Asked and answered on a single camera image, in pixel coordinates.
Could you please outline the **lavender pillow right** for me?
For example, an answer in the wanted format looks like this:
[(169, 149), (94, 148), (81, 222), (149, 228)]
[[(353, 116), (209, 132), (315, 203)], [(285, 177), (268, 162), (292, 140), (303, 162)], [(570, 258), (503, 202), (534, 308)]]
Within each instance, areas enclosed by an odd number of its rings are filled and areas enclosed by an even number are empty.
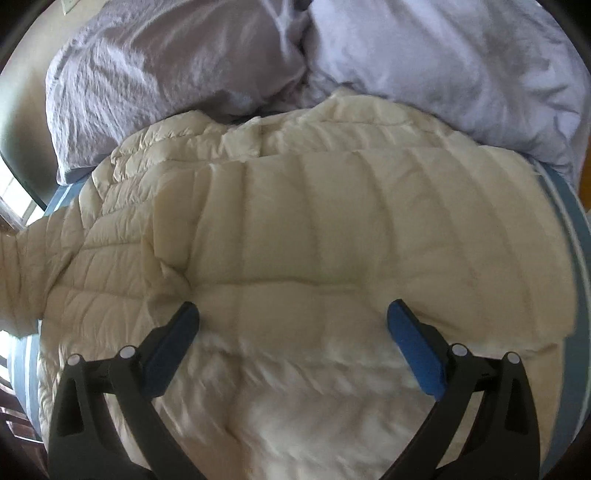
[(315, 89), (346, 86), (413, 106), (578, 183), (590, 74), (539, 3), (315, 1), (308, 14)]

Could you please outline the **lavender pillow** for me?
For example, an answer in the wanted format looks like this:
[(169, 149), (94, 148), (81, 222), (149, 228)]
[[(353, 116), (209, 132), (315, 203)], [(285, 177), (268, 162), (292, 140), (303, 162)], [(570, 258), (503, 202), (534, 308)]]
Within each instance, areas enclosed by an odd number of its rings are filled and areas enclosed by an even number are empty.
[(107, 2), (47, 70), (57, 182), (78, 181), (170, 116), (229, 123), (290, 93), (304, 76), (307, 26), (294, 1)]
[(315, 89), (346, 86), (413, 106), (578, 183), (590, 74), (539, 3), (315, 1), (308, 14)]

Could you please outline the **lavender pillow left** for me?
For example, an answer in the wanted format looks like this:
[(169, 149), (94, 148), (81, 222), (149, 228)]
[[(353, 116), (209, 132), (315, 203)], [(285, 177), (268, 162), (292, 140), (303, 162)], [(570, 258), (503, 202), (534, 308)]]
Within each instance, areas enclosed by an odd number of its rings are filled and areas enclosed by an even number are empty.
[(290, 93), (304, 76), (307, 26), (294, 1), (107, 2), (47, 70), (57, 182), (78, 181), (170, 116), (229, 123)]

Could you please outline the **wall light switch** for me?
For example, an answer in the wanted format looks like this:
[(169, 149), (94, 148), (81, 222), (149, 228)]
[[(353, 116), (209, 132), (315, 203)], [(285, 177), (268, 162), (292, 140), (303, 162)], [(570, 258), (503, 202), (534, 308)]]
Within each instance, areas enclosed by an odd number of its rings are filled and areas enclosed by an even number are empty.
[(63, 14), (67, 15), (78, 3), (79, 0), (60, 0)]

